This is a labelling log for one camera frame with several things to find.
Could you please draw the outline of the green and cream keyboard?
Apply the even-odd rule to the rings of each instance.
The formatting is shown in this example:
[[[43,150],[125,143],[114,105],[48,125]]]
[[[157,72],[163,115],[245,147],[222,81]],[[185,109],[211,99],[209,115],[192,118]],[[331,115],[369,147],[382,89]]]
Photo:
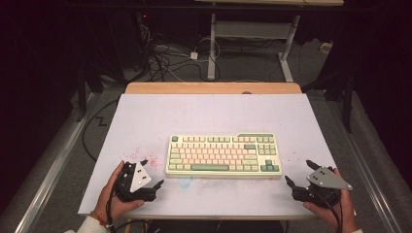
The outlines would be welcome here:
[[[180,177],[279,178],[283,175],[274,134],[173,135],[165,172]]]

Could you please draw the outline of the person's right hand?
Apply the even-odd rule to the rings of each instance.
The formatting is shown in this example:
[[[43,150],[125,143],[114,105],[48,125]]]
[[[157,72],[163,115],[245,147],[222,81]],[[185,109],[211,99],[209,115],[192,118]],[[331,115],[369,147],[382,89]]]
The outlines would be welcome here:
[[[338,223],[331,210],[320,208],[310,202],[304,202],[303,207],[322,219],[334,232],[337,231]],[[333,209],[342,221],[342,233],[355,233],[360,230],[356,222],[354,204],[349,190],[341,190],[340,203],[335,205]]]

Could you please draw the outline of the aluminium floor rail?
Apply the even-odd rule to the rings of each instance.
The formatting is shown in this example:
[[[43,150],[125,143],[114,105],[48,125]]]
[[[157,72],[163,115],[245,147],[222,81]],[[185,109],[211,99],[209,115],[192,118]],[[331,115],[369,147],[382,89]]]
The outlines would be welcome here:
[[[357,221],[365,233],[407,233],[402,205],[408,201],[405,183],[390,159],[361,102],[355,100],[351,128],[342,122],[341,105],[327,104],[345,151],[332,152],[344,178],[354,186]]]
[[[86,95],[86,109],[78,107],[71,113],[30,171],[16,195],[23,215],[13,233],[33,231],[99,98],[100,93]]]

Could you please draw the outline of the white metal frame desk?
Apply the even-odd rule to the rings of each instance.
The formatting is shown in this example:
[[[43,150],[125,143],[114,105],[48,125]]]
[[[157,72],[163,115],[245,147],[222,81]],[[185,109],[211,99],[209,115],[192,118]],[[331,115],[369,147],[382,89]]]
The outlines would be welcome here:
[[[341,7],[344,0],[196,0],[206,3],[208,7],[297,7],[307,10],[312,7]],[[292,73],[288,64],[288,55],[300,20],[300,14],[293,14],[290,22],[262,22],[251,19],[217,19],[217,14],[211,14],[210,49],[208,55],[207,80],[215,81],[218,74],[217,58],[220,46],[217,38],[244,39],[281,39],[285,40],[284,50],[277,54],[278,63],[286,82],[292,83]]]

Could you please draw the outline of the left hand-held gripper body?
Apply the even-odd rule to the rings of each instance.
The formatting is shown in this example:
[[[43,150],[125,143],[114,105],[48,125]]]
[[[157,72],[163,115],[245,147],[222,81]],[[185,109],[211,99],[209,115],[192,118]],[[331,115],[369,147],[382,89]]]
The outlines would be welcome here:
[[[140,162],[125,162],[115,181],[115,194],[121,202],[131,202],[134,200],[152,202],[156,198],[156,189],[154,187],[146,187],[146,184],[151,180]]]

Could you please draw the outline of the person's left hand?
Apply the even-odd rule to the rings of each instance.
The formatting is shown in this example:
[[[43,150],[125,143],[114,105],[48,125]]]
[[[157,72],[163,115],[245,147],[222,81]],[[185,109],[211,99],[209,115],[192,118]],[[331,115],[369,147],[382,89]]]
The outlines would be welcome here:
[[[107,183],[102,188],[94,210],[90,213],[90,215],[97,220],[103,220],[105,223],[108,223],[108,215],[107,215],[106,206],[109,200],[112,200],[111,202],[112,221],[119,219],[123,214],[130,212],[132,210],[135,210],[145,204],[143,200],[134,200],[132,202],[123,203],[117,196],[112,195],[111,193],[112,188],[114,186],[114,183],[118,175],[120,174],[122,170],[123,165],[124,165],[124,162],[121,161],[118,167],[114,170],[111,177],[109,178]]]

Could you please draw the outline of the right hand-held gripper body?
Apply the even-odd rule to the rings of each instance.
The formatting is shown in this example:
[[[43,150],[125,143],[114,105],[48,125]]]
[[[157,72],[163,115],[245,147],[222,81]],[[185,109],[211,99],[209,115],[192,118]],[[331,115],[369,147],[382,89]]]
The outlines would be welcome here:
[[[306,177],[307,187],[296,186],[291,182],[292,198],[300,202],[310,202],[318,207],[329,208],[340,202],[341,190],[353,187],[338,177],[327,167],[319,167]]]

